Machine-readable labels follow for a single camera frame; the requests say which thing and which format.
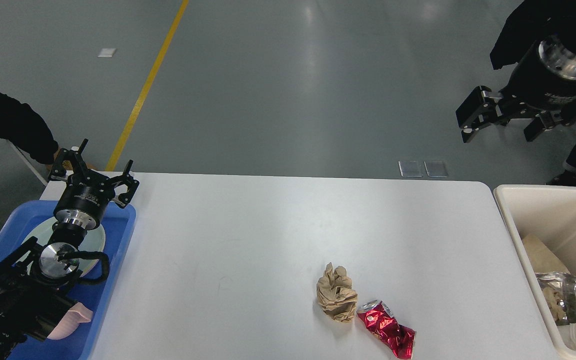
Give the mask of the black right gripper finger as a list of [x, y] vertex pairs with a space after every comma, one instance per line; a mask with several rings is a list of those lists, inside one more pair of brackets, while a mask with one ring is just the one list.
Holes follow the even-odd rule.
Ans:
[[462, 142], [471, 142], [478, 132], [491, 125], [506, 126], [510, 120], [534, 119], [537, 110], [508, 91], [494, 92], [476, 86], [455, 110]]
[[556, 126], [572, 126], [576, 123], [576, 100], [563, 105], [556, 111], [538, 111], [532, 121], [524, 128], [527, 142], [537, 139], [543, 132], [553, 130]]

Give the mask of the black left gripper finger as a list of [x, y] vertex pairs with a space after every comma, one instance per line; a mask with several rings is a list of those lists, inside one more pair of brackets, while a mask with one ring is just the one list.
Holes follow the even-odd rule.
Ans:
[[73, 185], [88, 185], [93, 175], [82, 154], [89, 139], [84, 138], [76, 149], [61, 148], [48, 173], [49, 182], [66, 182]]
[[139, 180], [131, 173], [133, 164], [132, 159], [128, 160], [121, 174], [107, 178], [103, 182], [104, 195], [119, 208], [130, 205], [140, 185]]

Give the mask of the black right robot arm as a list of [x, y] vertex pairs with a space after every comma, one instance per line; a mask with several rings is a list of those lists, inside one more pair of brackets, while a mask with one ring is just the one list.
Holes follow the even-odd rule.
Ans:
[[494, 69], [514, 70], [501, 90], [476, 86], [455, 110], [464, 143], [511, 120], [529, 121], [528, 142], [576, 123], [576, 0], [524, 0], [506, 18], [489, 59]]

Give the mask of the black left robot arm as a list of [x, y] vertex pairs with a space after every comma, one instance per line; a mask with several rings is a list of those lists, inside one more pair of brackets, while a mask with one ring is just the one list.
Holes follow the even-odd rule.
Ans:
[[139, 182], [90, 169], [86, 141], [50, 172], [61, 198], [16, 208], [0, 231], [0, 360], [83, 360], [92, 350], [130, 244]]

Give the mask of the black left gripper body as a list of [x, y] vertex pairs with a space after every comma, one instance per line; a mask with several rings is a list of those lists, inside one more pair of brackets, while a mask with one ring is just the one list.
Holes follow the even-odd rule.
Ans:
[[85, 185], [67, 186], [54, 209], [59, 223], [73, 224], [86, 231], [101, 225], [106, 208], [115, 192]]

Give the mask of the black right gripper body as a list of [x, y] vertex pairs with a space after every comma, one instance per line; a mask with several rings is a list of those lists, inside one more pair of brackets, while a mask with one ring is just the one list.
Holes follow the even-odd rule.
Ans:
[[500, 92], [542, 111], [576, 103], [576, 53], [557, 36], [535, 42]]

